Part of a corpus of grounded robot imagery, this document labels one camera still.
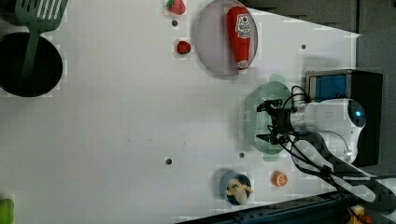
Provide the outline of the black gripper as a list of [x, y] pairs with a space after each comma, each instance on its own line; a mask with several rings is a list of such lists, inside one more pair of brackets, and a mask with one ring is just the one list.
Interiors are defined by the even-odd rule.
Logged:
[[269, 112], [272, 120], [271, 133], [257, 134], [257, 138], [270, 144], [282, 144], [287, 141], [285, 134], [294, 131], [290, 121], [292, 110], [289, 108], [281, 108], [282, 105], [282, 100], [276, 99], [266, 100], [257, 106], [257, 112]]

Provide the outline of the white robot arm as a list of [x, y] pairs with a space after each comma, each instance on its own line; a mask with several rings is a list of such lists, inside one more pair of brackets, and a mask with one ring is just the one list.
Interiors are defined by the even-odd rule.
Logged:
[[366, 125], [357, 101], [331, 99], [287, 108], [285, 101], [275, 99], [264, 101], [256, 111], [271, 118], [269, 133], [258, 137], [287, 150], [298, 170], [322, 179], [340, 195], [364, 201], [370, 209], [395, 212], [395, 192], [382, 182], [393, 176], [369, 175], [353, 165]]

